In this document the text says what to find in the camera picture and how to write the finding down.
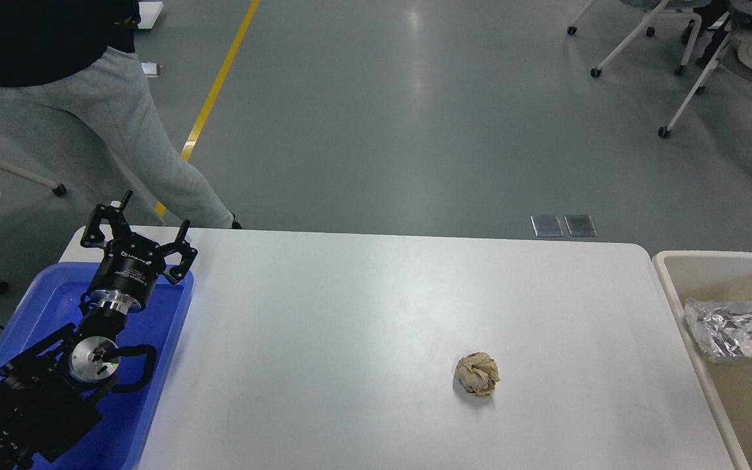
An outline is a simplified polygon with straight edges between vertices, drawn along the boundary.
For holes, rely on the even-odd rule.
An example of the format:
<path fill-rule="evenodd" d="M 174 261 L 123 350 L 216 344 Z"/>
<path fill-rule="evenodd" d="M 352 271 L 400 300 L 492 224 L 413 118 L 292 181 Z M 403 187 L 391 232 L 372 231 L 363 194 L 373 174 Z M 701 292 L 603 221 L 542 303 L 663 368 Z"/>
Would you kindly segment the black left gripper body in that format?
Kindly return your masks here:
<path fill-rule="evenodd" d="M 131 298 L 129 313 L 146 309 L 159 274 L 165 268 L 158 258 L 159 243 L 147 238 L 117 238 L 104 248 L 101 264 L 87 287 L 87 297 L 98 301 L 109 292 L 120 292 Z"/>

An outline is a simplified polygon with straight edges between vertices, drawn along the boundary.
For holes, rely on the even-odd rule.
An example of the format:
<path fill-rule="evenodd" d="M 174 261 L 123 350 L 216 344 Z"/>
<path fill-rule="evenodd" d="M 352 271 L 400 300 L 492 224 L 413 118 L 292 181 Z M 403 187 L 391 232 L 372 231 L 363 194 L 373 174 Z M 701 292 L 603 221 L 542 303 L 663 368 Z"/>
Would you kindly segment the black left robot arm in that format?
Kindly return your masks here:
<path fill-rule="evenodd" d="M 129 394 L 154 379 L 163 354 L 155 345 L 118 345 L 129 316 L 143 312 L 163 277 L 171 285 L 190 273 L 197 250 L 185 220 L 170 243 L 131 229 L 125 219 L 133 196 L 98 204 L 80 243 L 102 250 L 82 294 L 78 324 L 68 323 L 0 367 L 0 469 L 29 469 L 34 457 L 54 462 L 102 420 L 99 402 Z"/>

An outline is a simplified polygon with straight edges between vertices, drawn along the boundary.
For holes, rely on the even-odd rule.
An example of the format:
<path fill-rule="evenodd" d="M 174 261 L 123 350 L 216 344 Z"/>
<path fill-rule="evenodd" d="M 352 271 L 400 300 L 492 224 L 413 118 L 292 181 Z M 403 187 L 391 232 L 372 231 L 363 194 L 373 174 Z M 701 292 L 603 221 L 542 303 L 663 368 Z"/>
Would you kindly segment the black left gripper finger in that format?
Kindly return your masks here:
<path fill-rule="evenodd" d="M 106 249 L 110 242 L 125 239 L 132 236 L 133 231 L 125 218 L 126 206 L 134 195 L 134 191 L 127 190 L 119 202 L 119 206 L 98 204 L 91 212 L 82 237 L 80 246 L 86 249 Z M 107 238 L 101 229 L 102 225 L 108 225 L 112 232 L 112 238 Z"/>
<path fill-rule="evenodd" d="M 191 221 L 186 219 L 179 227 L 175 239 L 155 248 L 155 269 L 171 285 L 178 285 L 190 272 L 196 260 L 198 250 L 186 239 Z M 173 254 L 180 254 L 180 261 L 172 267 L 167 266 L 166 259 Z"/>

